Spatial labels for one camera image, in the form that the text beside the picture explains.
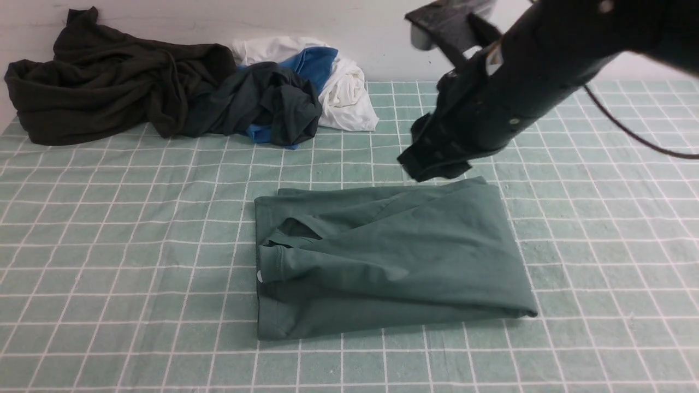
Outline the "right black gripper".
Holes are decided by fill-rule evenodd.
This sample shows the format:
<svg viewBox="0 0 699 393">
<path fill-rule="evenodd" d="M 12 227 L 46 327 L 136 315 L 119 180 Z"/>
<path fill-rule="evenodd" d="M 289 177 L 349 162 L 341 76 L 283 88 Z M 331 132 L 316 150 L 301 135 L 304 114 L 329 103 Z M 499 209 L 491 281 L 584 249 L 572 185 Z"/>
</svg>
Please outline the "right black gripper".
<svg viewBox="0 0 699 393">
<path fill-rule="evenodd" d="M 412 144 L 397 158 L 411 179 L 452 180 L 470 160 L 503 150 L 558 102 L 556 84 L 526 59 L 484 49 L 437 83 L 435 108 L 412 127 Z"/>
</svg>

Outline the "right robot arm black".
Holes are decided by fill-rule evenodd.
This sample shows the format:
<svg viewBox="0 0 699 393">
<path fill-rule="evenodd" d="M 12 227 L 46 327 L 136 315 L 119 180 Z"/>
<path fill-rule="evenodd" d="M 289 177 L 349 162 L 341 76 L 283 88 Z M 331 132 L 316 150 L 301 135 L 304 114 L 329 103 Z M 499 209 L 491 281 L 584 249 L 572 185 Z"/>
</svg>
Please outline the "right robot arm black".
<svg viewBox="0 0 699 393">
<path fill-rule="evenodd" d="M 398 157 L 417 182 L 499 153 L 623 52 L 697 75 L 696 1 L 534 1 L 506 32 L 481 4 L 434 1 L 405 15 L 412 45 L 453 65 Z"/>
</svg>

